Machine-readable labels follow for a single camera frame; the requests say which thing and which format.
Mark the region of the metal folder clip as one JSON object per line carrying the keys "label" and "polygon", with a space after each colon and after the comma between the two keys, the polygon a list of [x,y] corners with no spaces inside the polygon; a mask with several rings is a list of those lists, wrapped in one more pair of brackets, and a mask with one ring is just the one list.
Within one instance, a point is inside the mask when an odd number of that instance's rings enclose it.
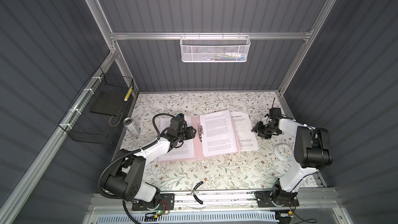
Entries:
{"label": "metal folder clip", "polygon": [[198,133],[199,133],[200,141],[203,142],[203,134],[204,134],[204,132],[203,132],[203,127],[202,127],[202,125],[200,123],[198,123]]}

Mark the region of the pink file folder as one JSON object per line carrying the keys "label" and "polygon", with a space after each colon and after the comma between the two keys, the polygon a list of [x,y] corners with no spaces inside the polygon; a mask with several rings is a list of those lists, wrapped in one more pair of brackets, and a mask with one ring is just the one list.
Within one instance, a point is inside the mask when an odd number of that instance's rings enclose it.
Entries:
{"label": "pink file folder", "polygon": [[[198,124],[200,124],[199,116],[186,116],[185,120],[187,121],[188,126],[193,126],[196,130],[198,130]],[[166,127],[169,127],[171,122],[171,118],[161,118],[160,119],[160,127],[159,130],[163,131]],[[241,152],[241,147],[239,145],[238,140],[236,141],[237,151],[218,151],[218,155],[225,155],[233,152]],[[203,146],[200,141],[198,132],[195,135],[194,139],[185,140],[184,144],[180,148],[174,148],[172,151],[161,155],[157,158],[157,163],[167,163],[167,162],[176,162],[176,161],[186,161],[186,160],[202,160],[206,158],[203,154]]]}

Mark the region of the printed white paper sheet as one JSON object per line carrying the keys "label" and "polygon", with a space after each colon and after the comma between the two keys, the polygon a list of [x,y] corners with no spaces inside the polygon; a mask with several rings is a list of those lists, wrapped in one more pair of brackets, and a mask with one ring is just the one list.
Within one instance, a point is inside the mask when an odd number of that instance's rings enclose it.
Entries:
{"label": "printed white paper sheet", "polygon": [[[185,117],[187,126],[192,126],[191,117]],[[163,131],[166,127],[170,126],[171,117],[160,119],[160,131]],[[178,143],[177,147],[173,148],[166,154],[158,157],[158,163],[166,163],[172,161],[185,161],[195,157],[193,139],[185,140]]]}

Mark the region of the stack of printed papers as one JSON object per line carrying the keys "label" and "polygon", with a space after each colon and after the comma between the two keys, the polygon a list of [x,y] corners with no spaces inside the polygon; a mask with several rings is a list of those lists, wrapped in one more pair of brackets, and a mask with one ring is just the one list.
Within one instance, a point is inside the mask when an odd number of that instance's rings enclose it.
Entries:
{"label": "stack of printed papers", "polygon": [[202,146],[205,157],[216,156],[218,151],[237,151],[237,140],[241,151],[259,149],[257,138],[251,131],[252,124],[247,113],[223,110],[199,117],[204,132]]}

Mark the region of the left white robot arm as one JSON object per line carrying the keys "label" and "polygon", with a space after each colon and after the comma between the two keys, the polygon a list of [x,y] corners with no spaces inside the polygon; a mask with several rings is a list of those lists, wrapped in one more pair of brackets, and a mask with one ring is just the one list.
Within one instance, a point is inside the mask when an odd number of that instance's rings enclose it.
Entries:
{"label": "left white robot arm", "polygon": [[[159,131],[155,124],[159,116],[171,117],[170,125],[163,131]],[[180,148],[184,141],[193,139],[197,131],[188,126],[182,113],[176,116],[157,114],[152,124],[157,132],[152,143],[134,151],[119,150],[116,159],[101,173],[97,187],[103,197],[159,204],[160,189],[143,181],[145,166],[159,156]]]}

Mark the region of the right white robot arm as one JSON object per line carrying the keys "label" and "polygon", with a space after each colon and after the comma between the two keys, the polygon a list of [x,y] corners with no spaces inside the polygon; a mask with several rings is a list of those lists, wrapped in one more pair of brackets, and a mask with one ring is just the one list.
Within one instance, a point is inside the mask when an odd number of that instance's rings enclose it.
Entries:
{"label": "right white robot arm", "polygon": [[251,131],[267,140],[282,134],[295,137],[293,149],[283,143],[274,146],[274,154],[279,160],[293,161],[293,164],[276,180],[269,199],[275,206],[296,206],[294,201],[304,180],[332,164],[328,130],[301,124],[283,115],[280,108],[273,107]]}

